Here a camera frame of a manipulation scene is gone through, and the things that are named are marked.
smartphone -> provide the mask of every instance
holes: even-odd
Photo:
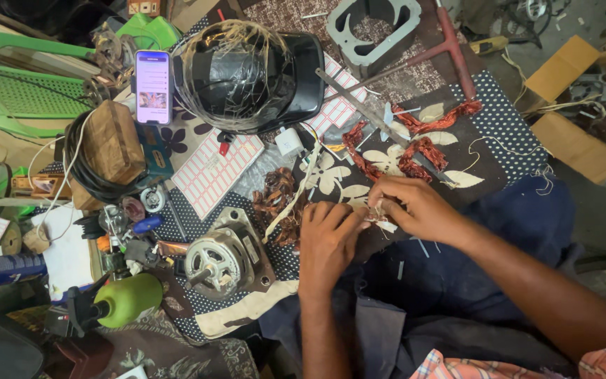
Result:
[[[172,116],[170,55],[165,51],[140,50],[135,54],[137,122],[167,125]]]

person's left hand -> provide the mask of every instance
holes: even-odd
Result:
[[[331,298],[331,290],[354,257],[359,233],[370,226],[368,208],[319,202],[303,211],[298,294],[301,299]]]

spray can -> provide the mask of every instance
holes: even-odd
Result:
[[[13,254],[0,256],[0,285],[46,275],[43,255]]]

green plastic chair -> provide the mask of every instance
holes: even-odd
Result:
[[[0,33],[0,48],[21,47],[43,53],[88,58],[94,49],[66,45],[50,40],[33,39],[15,34]],[[59,75],[30,72],[0,65],[0,74],[21,78],[62,92],[72,99],[83,96],[82,79],[66,78]],[[0,129],[31,138],[55,137],[63,129],[43,129],[21,124],[17,119],[74,119],[90,109],[85,103],[68,99],[56,92],[30,83],[0,76]]]

person's right hand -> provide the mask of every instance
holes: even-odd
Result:
[[[404,203],[405,211],[386,196]],[[422,179],[382,176],[368,193],[368,206],[382,208],[410,235],[451,246],[476,225]]]

